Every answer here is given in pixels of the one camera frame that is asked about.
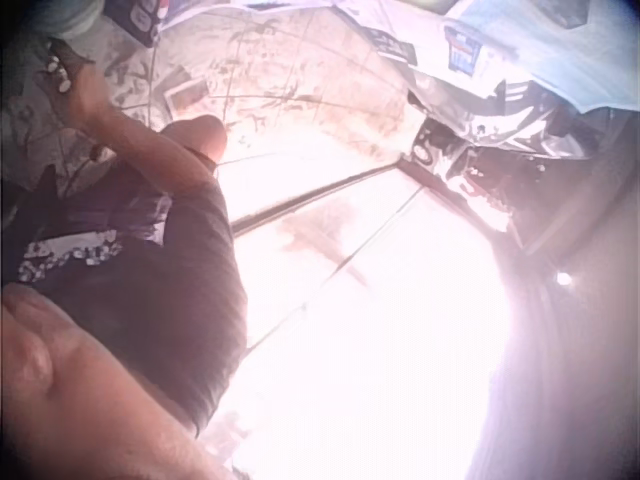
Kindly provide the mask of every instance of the light fixture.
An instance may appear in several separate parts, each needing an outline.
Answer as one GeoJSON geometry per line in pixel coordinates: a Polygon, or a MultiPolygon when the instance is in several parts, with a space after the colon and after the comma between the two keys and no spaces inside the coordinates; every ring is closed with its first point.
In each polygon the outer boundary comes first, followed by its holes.
{"type": "Polygon", "coordinates": [[[571,275],[566,272],[558,272],[556,273],[556,282],[558,282],[558,285],[567,287],[573,283],[573,279],[571,278],[571,275]]]}

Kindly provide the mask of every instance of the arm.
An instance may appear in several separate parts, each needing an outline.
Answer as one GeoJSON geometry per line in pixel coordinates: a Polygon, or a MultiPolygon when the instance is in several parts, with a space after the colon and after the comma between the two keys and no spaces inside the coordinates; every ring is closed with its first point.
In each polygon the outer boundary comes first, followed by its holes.
{"type": "Polygon", "coordinates": [[[213,181],[191,152],[113,107],[95,118],[87,133],[126,159],[161,191],[183,193],[213,181]]]}
{"type": "Polygon", "coordinates": [[[161,191],[183,193],[212,181],[188,150],[113,107],[107,82],[92,62],[60,40],[52,40],[51,53],[66,70],[71,89],[59,93],[55,72],[40,72],[35,81],[63,123],[111,148],[161,191]]]}

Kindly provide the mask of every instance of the person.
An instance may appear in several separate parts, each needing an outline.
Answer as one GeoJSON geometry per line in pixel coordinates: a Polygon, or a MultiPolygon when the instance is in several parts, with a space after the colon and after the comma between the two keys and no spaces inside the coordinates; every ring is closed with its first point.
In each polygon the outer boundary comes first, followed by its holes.
{"type": "Polygon", "coordinates": [[[203,116],[156,133],[111,105],[93,63],[57,40],[51,53],[64,75],[38,85],[118,162],[49,210],[62,214],[12,252],[15,271],[3,265],[3,442],[36,478],[225,478],[195,441],[246,348],[212,175],[224,126],[203,116]]]}

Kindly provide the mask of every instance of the hand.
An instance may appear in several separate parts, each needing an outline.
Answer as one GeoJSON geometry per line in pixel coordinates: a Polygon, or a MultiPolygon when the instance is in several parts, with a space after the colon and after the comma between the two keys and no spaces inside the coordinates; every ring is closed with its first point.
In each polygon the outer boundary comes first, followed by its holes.
{"type": "Polygon", "coordinates": [[[51,40],[50,53],[54,66],[53,57],[57,57],[58,67],[53,72],[37,72],[34,81],[65,126],[91,136],[94,125],[112,108],[104,75],[94,62],[78,55],[62,40],[51,40]]]}

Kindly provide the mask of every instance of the fingers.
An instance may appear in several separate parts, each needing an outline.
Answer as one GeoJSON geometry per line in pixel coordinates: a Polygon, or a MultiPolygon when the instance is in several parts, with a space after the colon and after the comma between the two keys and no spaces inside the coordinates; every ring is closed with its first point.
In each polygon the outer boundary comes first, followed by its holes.
{"type": "Polygon", "coordinates": [[[50,99],[54,95],[58,95],[58,83],[54,75],[45,72],[36,72],[33,74],[34,83],[42,90],[50,99]]]}
{"type": "Polygon", "coordinates": [[[60,65],[68,72],[69,78],[75,77],[83,65],[92,63],[90,60],[78,55],[67,42],[57,38],[51,39],[49,51],[59,60],[60,65]]]}

